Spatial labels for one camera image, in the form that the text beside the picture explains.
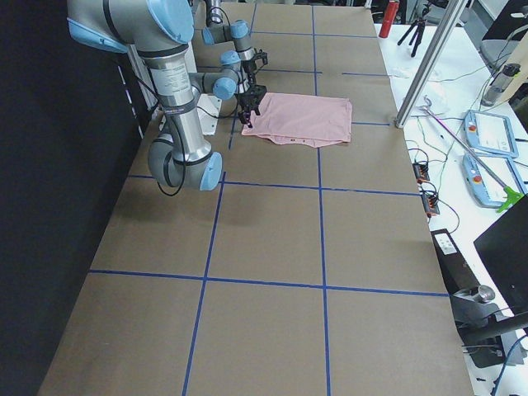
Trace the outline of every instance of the blue joint cap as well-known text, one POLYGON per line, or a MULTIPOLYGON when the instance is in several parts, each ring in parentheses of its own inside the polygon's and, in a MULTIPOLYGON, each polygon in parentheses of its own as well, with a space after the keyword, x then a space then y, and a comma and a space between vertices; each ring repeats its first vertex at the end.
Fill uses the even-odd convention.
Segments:
POLYGON ((215 39, 213 38, 213 35, 211 34, 208 27, 201 31, 201 38, 203 39, 205 45, 213 45, 215 43, 215 39))
POLYGON ((237 83, 231 78, 220 77, 213 86, 213 93, 219 99, 227 101, 237 91, 237 83))
POLYGON ((213 153, 205 166, 204 175, 201 177, 200 191, 211 191, 218 186, 222 174, 222 156, 213 153))
POLYGON ((240 56, 238 56, 237 51, 233 51, 232 49, 229 51, 225 51, 223 54, 220 55, 220 63, 223 66, 227 66, 229 64, 237 64, 240 62, 240 56))
POLYGON ((234 39, 242 39, 249 34, 248 23, 243 20, 235 21, 231 24, 231 36, 234 39))
POLYGON ((116 52, 118 54, 126 54, 129 49, 126 45, 121 44, 106 35, 102 35, 98 31, 90 29, 89 27, 68 18, 69 34, 78 43, 88 45, 98 50, 109 52, 116 52))
POLYGON ((187 0, 147 0, 148 11, 173 41, 187 44, 195 34, 195 22, 187 0))

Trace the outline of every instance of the black monitor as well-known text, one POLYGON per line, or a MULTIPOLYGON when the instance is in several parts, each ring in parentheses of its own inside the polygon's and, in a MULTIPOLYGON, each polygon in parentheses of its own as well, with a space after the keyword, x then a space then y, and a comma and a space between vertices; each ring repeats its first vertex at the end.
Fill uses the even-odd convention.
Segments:
POLYGON ((474 246, 511 311, 528 311, 528 196, 484 231, 474 246))

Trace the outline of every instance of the pink cloth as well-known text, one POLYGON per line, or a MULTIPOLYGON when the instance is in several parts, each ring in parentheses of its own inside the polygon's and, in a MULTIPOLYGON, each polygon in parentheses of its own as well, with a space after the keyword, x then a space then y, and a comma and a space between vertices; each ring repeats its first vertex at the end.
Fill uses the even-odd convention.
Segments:
POLYGON ((352 104, 348 99, 267 93, 251 114, 253 128, 242 134, 269 139, 276 144, 307 144, 322 147, 350 142, 352 104))

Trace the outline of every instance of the tripod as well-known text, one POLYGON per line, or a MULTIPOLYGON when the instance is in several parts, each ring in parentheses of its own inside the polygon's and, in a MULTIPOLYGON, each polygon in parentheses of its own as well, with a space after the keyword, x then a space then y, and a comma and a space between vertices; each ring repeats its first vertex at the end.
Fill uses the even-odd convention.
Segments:
POLYGON ((412 58, 414 58, 414 55, 416 55, 418 46, 422 43, 423 31, 426 29, 426 22, 427 22, 426 15, 429 13, 430 10, 431 10, 431 2, 427 2, 426 7, 422 11, 422 16, 414 20, 414 22, 410 25, 408 30, 403 35, 403 37, 398 41, 398 45, 401 45, 403 41, 405 40, 405 38, 409 35, 409 33, 411 33, 411 31, 413 31, 415 27, 417 28, 414 34, 412 35, 411 41, 409 42, 409 45, 413 45, 414 43, 414 47, 412 48, 412 53, 411 53, 412 58))

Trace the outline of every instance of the metal pole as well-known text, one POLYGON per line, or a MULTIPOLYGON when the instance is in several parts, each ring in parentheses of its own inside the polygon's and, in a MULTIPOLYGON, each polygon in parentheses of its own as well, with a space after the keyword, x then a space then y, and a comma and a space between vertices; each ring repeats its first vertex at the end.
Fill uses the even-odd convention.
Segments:
POLYGON ((398 115, 394 124, 398 128, 403 128, 407 119, 411 115, 411 110, 416 104, 417 99, 422 94, 423 88, 426 85, 427 79, 435 68, 436 61, 440 57, 441 51, 444 49, 446 42, 449 39, 450 33, 456 26, 460 19, 460 15, 464 10, 466 0, 450 0, 445 10, 445 15, 442 18, 440 25, 436 28, 426 54, 423 57, 422 63, 418 68, 416 77, 411 83, 411 87, 407 92, 407 96, 403 100, 403 104, 399 109, 398 115))

